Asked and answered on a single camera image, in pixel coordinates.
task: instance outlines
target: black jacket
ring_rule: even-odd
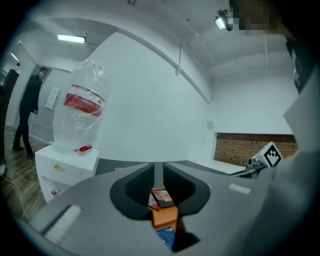
[[[20,102],[20,108],[29,110],[34,113],[38,111],[38,99],[39,92],[42,85],[42,80],[38,75],[32,75],[26,85],[22,100]]]

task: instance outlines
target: red label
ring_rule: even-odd
[[[81,96],[77,96],[72,93],[67,93],[64,101],[64,105],[76,110],[86,112],[88,114],[100,117],[102,114],[102,107],[98,104],[85,99]]]

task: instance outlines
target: white paper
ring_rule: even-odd
[[[45,105],[45,107],[46,107],[47,109],[51,109],[51,110],[54,109],[55,102],[56,102],[56,100],[57,100],[59,91],[60,91],[59,88],[56,88],[56,87],[53,87],[53,88],[52,88],[52,90],[51,90],[51,92],[50,92],[50,95],[49,95],[49,97],[48,97],[48,100],[47,100],[47,102],[46,102],[46,105]]]

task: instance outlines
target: white wall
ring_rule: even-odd
[[[75,18],[106,23],[148,42],[166,59],[170,59],[176,67],[179,63],[180,38],[170,28],[125,1],[46,1],[31,14],[30,18],[38,22],[53,18]],[[192,81],[209,103],[211,101],[210,76],[187,47],[183,49],[181,63],[182,71],[188,75],[189,81]]]
[[[22,99],[29,78],[36,67],[36,64],[24,52],[19,44],[13,48],[12,52],[18,58],[20,67],[18,70],[19,77],[16,80],[15,86],[13,88],[9,106],[6,112],[5,123],[8,125],[15,124],[16,114],[19,113],[17,110],[19,109],[20,101]]]
[[[157,162],[211,154],[205,150],[209,105],[162,57],[116,32],[89,59],[113,80],[94,145],[100,158]]]
[[[283,117],[298,97],[291,67],[215,79],[212,97],[217,133],[292,134]]]

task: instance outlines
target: orange object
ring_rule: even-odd
[[[157,188],[152,191],[164,190],[165,188]],[[178,220],[178,208],[176,206],[170,206],[166,208],[161,208],[160,210],[152,210],[152,223],[156,231],[162,230],[168,227],[172,227],[176,231],[177,220]]]

